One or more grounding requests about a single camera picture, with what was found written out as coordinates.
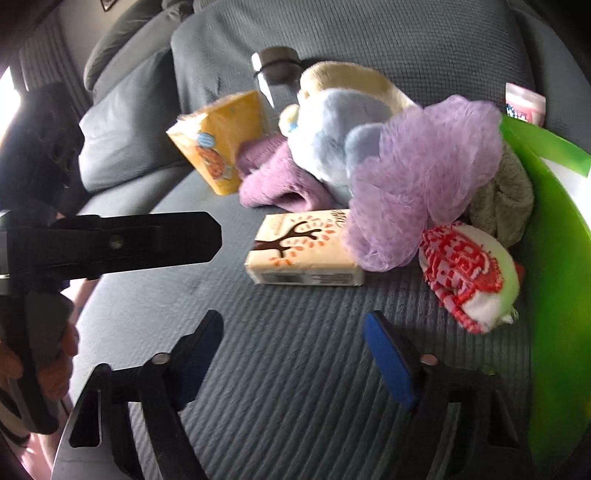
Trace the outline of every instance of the blue gripper pad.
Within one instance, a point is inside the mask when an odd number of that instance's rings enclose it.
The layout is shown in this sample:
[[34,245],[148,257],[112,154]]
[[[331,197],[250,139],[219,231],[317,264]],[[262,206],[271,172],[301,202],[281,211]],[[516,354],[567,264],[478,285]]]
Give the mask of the blue gripper pad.
[[395,333],[382,312],[365,316],[363,337],[374,356],[390,395],[405,409],[419,401],[423,378],[420,354],[408,338]]

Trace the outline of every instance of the gray pillow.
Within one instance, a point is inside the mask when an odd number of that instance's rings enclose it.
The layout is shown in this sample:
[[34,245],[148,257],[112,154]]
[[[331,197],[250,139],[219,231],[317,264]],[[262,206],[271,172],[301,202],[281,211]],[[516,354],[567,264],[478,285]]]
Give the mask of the gray pillow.
[[135,33],[162,10],[160,0],[138,0],[113,24],[90,52],[84,67],[84,86],[89,92],[103,69]]
[[154,52],[170,45],[170,37],[187,17],[193,14],[189,0],[177,2],[145,24],[105,67],[93,89],[95,103],[100,102],[115,85]]
[[168,138],[179,113],[170,48],[141,63],[80,121],[80,175],[98,192],[158,168],[186,162]]

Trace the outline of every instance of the green basket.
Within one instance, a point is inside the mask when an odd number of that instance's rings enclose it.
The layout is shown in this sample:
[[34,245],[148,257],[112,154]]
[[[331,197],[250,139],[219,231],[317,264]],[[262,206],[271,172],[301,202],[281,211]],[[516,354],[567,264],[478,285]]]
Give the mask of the green basket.
[[531,319],[529,441],[551,472],[580,442],[591,419],[591,232],[541,158],[584,175],[591,157],[552,133],[505,117],[501,131],[530,176],[535,207],[515,259]]

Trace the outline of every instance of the gray upholstery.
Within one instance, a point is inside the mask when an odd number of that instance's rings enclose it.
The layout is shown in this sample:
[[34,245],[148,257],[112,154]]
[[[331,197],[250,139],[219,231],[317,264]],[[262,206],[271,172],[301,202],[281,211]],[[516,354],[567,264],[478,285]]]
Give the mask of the gray upholstery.
[[157,203],[192,171],[193,167],[187,163],[150,172],[97,193],[78,215],[114,217],[150,213]]
[[193,10],[200,12],[206,6],[211,5],[214,2],[220,2],[222,0],[193,0]]
[[161,0],[138,0],[113,24],[90,52],[84,67],[84,86],[89,92],[119,49],[162,10]]
[[170,45],[177,27],[193,13],[190,1],[176,2],[145,24],[100,74],[93,88],[95,103],[100,102],[121,80],[145,59]]
[[251,55],[273,45],[376,68],[423,105],[459,93],[503,107],[505,82],[534,87],[504,0],[223,0],[171,45],[183,113],[254,88]]
[[80,174],[89,192],[186,160],[166,130],[179,113],[170,48],[141,63],[80,121]]
[[[208,477],[379,479],[396,460],[407,418],[361,335],[364,314],[381,309],[420,351],[452,365],[498,368],[519,419],[527,418],[524,311],[514,325],[469,335],[439,307],[416,263],[368,274],[363,287],[257,286],[243,262],[264,215],[279,209],[245,209],[237,195],[215,195],[194,172],[154,209],[191,210],[221,224],[222,249],[209,264],[103,277],[78,324],[74,396],[96,364],[139,365],[216,309],[225,337],[197,400],[181,415]],[[146,478],[157,479],[140,413],[132,413]]]
[[591,85],[566,46],[542,20],[515,15],[530,55],[536,90],[546,96],[545,128],[591,153]]

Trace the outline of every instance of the tree illustration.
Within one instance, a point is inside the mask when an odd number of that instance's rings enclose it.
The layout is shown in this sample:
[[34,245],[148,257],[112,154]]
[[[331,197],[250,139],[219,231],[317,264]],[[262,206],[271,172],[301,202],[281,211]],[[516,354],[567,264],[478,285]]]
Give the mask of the tree illustration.
[[269,261],[277,266],[281,264],[292,265],[292,260],[286,258],[287,256],[294,258],[297,256],[297,252],[301,252],[306,248],[323,247],[326,244],[325,242],[330,240],[330,235],[335,233],[334,230],[328,230],[334,227],[331,220],[325,222],[308,215],[306,219],[299,217],[297,220],[292,219],[291,221],[294,225],[285,235],[272,241],[255,240],[252,249],[277,250],[278,256],[271,257]]

